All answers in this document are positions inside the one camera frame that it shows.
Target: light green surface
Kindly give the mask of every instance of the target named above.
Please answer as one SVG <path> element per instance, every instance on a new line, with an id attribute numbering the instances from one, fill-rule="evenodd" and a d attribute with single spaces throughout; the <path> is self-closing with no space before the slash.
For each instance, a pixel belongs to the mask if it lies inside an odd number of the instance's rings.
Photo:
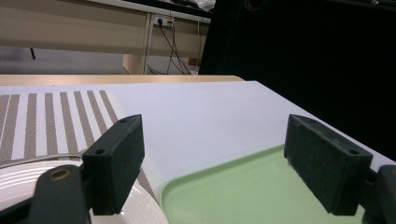
<path id="1" fill-rule="evenodd" d="M 356 223 L 328 214 L 283 157 L 283 146 L 170 181 L 160 197 L 171 224 Z"/>

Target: electrical cable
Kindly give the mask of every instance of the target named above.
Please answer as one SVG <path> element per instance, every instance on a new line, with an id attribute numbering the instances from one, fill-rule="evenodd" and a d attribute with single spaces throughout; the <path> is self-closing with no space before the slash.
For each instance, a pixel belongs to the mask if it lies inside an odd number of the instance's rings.
<path id="1" fill-rule="evenodd" d="M 176 49 L 176 54 L 177 54 L 177 58 L 178 58 L 178 62 L 179 62 L 179 64 L 180 64 L 180 66 L 181 65 L 183 65 L 183 67 L 186 69 L 186 71 L 187 71 L 187 74 L 184 74 L 184 75 L 191 75 L 191 72 L 190 72 L 190 70 L 189 70 L 189 68 L 186 66 L 186 64 L 185 64 L 185 62 L 182 60 L 182 57 L 181 57 L 181 54 L 180 54 L 180 52 L 178 51 L 178 48 L 177 48 L 177 45 L 176 45 L 176 42 L 175 42 L 175 25 L 173 24 L 173 23 L 171 23 L 171 26 L 172 26 L 172 36 L 173 36 L 173 41 L 174 41 L 174 44 L 175 44 L 175 49 Z"/>
<path id="2" fill-rule="evenodd" d="M 148 65 L 148 70 L 151 72 L 152 75 L 167 75 L 165 73 L 162 73 L 162 72 L 159 72 L 159 71 L 155 70 L 150 65 Z"/>
<path id="3" fill-rule="evenodd" d="M 198 56 L 196 58 L 195 65 L 191 70 L 193 70 L 195 67 L 198 66 L 198 60 L 199 60 L 199 57 L 201 56 L 201 32 L 200 32 L 201 29 L 200 29 L 200 25 L 199 25 L 199 20 L 197 20 L 197 21 L 198 21 L 199 49 L 198 49 Z"/>
<path id="4" fill-rule="evenodd" d="M 173 57 L 173 49 L 174 47 L 172 46 L 172 52 L 171 55 L 169 56 L 169 64 L 168 64 L 168 69 L 166 70 L 166 73 L 169 74 L 169 67 L 171 66 L 171 62 L 172 62 L 172 57 Z"/>
<path id="5" fill-rule="evenodd" d="M 163 31 L 163 26 L 162 26 L 161 23 L 160 23 L 160 29 L 161 29 L 161 32 L 163 33 L 163 36 L 165 37 L 166 41 L 168 42 L 169 47 L 171 47 L 172 54 L 173 54 L 173 52 L 174 52 L 174 53 L 176 54 L 176 56 L 177 56 L 177 52 L 176 52 L 175 49 L 172 47 L 171 43 L 169 42 L 168 37 L 166 37 L 166 34 L 165 34 L 165 32 Z M 171 62 L 173 63 L 173 65 L 177 68 L 177 70 L 178 70 L 181 74 L 184 74 L 184 72 L 181 71 L 181 70 L 177 67 L 177 65 L 176 65 L 175 62 L 172 60 L 172 58 L 171 58 Z"/>

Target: table surface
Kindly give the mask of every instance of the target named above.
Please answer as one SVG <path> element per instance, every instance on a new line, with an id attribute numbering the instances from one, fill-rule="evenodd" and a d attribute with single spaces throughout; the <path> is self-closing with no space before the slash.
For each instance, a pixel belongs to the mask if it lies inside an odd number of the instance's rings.
<path id="1" fill-rule="evenodd" d="M 236 76 L 183 75 L 0 75 L 0 86 L 62 86 L 151 82 L 244 81 Z"/>

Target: desk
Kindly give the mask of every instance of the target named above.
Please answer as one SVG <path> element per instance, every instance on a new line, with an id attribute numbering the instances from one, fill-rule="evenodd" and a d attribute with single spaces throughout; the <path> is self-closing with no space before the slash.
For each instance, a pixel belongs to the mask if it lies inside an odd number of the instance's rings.
<path id="1" fill-rule="evenodd" d="M 170 0 L 88 0 L 91 2 L 102 3 L 110 6 L 126 7 L 131 9 L 138 9 L 151 13 L 169 15 L 196 21 L 197 17 L 201 17 L 202 22 L 210 23 L 212 13 L 194 7 L 184 7 L 182 5 L 174 4 Z"/>
<path id="2" fill-rule="evenodd" d="M 126 76 L 126 75 L 1 75 L 0 86 L 61 86 L 150 82 L 243 81 L 236 76 Z"/>
<path id="3" fill-rule="evenodd" d="M 147 152 L 142 167 L 156 199 L 174 178 L 281 145 L 289 113 L 317 119 L 262 84 L 234 76 L 10 75 L 0 76 L 0 85 L 8 85 L 0 88 L 0 94 L 41 96 L 106 90 L 125 115 L 142 114 Z M 58 110 L 55 117 L 61 114 L 62 108 L 52 108 Z M 395 163 L 373 153 L 374 170 Z"/>
<path id="4" fill-rule="evenodd" d="M 148 55 L 169 56 L 171 50 L 153 25 L 154 12 L 144 10 L 81 0 L 4 0 L 0 46 L 119 53 L 125 55 L 129 74 L 146 74 Z M 177 48 L 184 58 L 202 55 L 208 27 L 201 17 L 175 18 Z"/>

